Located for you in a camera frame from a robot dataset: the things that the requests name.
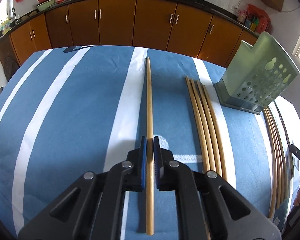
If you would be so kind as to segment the yellow detergent bottle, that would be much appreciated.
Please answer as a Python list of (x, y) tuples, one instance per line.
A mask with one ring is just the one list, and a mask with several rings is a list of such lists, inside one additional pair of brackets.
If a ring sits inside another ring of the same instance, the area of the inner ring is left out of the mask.
[(10, 20), (6, 20), (1, 24), (2, 35), (5, 35), (11, 29)]

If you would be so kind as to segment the bamboo chopstick three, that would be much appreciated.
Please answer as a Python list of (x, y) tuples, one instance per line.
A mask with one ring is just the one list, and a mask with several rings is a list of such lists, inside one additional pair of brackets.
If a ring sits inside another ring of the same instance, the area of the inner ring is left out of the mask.
[(273, 113), (270, 109), (268, 109), (270, 114), (271, 124), (274, 128), (275, 141), (278, 148), (278, 156), (279, 156), (279, 170), (281, 172), (280, 182), (281, 182), (281, 202), (288, 198), (288, 175), (287, 175), (287, 163), (285, 158), (285, 153), (283, 150), (283, 144), (279, 133), (279, 128), (276, 124)]

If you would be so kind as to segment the red bag on counter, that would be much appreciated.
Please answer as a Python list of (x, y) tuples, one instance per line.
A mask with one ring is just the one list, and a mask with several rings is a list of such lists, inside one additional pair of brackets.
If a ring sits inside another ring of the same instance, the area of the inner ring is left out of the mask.
[(248, 4), (245, 13), (246, 18), (244, 25), (251, 31), (260, 34), (267, 31), (270, 27), (271, 19), (264, 10), (252, 4)]

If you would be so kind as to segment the wooden lower kitchen cabinets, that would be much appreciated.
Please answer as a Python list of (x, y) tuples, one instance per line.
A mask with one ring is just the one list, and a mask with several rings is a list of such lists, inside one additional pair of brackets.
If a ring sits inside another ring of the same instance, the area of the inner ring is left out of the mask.
[(226, 18), (167, 0), (85, 0), (28, 19), (0, 38), (10, 79), (35, 52), (81, 45), (136, 46), (227, 67), (242, 41), (257, 36)]

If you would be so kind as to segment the bamboo chopstick one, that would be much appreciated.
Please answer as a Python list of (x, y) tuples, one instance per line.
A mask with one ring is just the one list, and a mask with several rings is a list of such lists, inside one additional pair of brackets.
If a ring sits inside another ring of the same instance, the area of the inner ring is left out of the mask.
[(269, 210), (269, 218), (273, 218), (275, 214), (275, 207), (277, 202), (277, 188), (278, 188), (278, 174), (277, 174), (277, 160), (276, 160), (276, 141), (274, 136), (274, 129), (271, 122), (271, 118), (269, 115), (268, 110), (265, 108), (263, 110), (264, 119), (266, 122), (268, 137), (270, 141), (270, 147), (271, 147), (271, 160), (272, 160), (272, 186), (271, 186), (271, 200), (270, 200), (270, 210)]

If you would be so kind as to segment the black kitchen countertop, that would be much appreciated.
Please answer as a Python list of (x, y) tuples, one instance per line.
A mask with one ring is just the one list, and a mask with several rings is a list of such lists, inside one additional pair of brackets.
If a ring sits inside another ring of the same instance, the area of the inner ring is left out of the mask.
[[(34, 19), (35, 17), (41, 15), (41, 14), (44, 14), (50, 10), (54, 10), (54, 9), (57, 9), (59, 7), (62, 7), (62, 6), (66, 6), (66, 5), (69, 5), (69, 4), (72, 4), (72, 3), (76, 3), (76, 2), (83, 2), (83, 1), (88, 1), (88, 0), (69, 0), (69, 1), (66, 1), (66, 2), (62, 2), (60, 4), (54, 4), (50, 7), (48, 7), (46, 10), (43, 10), (42, 12), (38, 12), (36, 13), (35, 15), (29, 17), (28, 19), (18, 23), (18, 24), (13, 24), (12, 28), (6, 33), (6, 34), (3, 34), (2, 31), (0, 30), (0, 40), (7, 36), (7, 35), (10, 35), (13, 31), (17, 30), (18, 28), (20, 28), (21, 26), (23, 26), (24, 24), (26, 24), (27, 22), (29, 22), (30, 20)], [(199, 10), (202, 10), (202, 11), (206, 11), (206, 12), (209, 12), (209, 13), (212, 13), (214, 15), (217, 15), (221, 18), (224, 18), (226, 19), (227, 21), (243, 28), (243, 30), (249, 32), (251, 35), (253, 35), (254, 37), (259, 37), (259, 34), (258, 33), (255, 33), (253, 32), (252, 30), (250, 30), (249, 28), (247, 28), (245, 25), (239, 23), (236, 19), (235, 19), (235, 15), (233, 15), (232, 13), (208, 2), (208, 1), (205, 1), (205, 0), (202, 0), (202, 1), (194, 1), (194, 0), (164, 0), (164, 1), (169, 1), (169, 2), (176, 2), (176, 3), (181, 3), (181, 4), (184, 4), (184, 5), (188, 5), (188, 6), (191, 6), (193, 8), (196, 8), (196, 9), (199, 9)]]

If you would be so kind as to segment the blue striped tablecloth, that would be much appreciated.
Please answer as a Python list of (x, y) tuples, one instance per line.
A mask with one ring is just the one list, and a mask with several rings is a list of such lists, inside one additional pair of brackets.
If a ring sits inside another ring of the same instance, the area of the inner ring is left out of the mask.
[(34, 53), (0, 95), (0, 239), (19, 231), (84, 172), (123, 161), (146, 132), (145, 59), (154, 134), (203, 168), (186, 78), (203, 83), (221, 132), (230, 183), (261, 213), (270, 207), (270, 142), (262, 115), (219, 104), (224, 68), (188, 56), (122, 46)]

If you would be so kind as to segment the bamboo chopstick two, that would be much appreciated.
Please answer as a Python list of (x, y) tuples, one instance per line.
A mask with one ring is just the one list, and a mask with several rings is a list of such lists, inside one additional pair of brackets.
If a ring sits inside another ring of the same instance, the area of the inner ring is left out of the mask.
[(267, 117), (267, 122), (270, 126), (270, 142), (273, 145), (274, 155), (275, 155), (275, 168), (276, 168), (276, 206), (278, 209), (283, 203), (285, 196), (285, 175), (283, 170), (283, 159), (282, 159), (282, 144), (279, 136), (279, 130), (276, 125), (275, 119), (269, 107), (265, 108), (265, 113)]

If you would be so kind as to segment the green perforated utensil holder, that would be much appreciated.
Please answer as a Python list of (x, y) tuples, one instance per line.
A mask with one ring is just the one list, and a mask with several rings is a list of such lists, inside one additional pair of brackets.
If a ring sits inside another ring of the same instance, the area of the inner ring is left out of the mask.
[(281, 44), (264, 31), (254, 45), (241, 41), (215, 89), (222, 105), (260, 114), (299, 74)]

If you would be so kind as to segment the green basin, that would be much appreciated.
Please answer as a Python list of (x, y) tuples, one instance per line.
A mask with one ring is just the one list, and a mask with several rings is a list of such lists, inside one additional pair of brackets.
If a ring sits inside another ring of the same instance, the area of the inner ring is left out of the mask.
[(42, 12), (44, 10), (46, 10), (47, 8), (51, 7), (52, 5), (55, 4), (56, 0), (48, 0), (46, 2), (43, 3), (39, 3), (36, 8), (38, 9), (39, 12)]

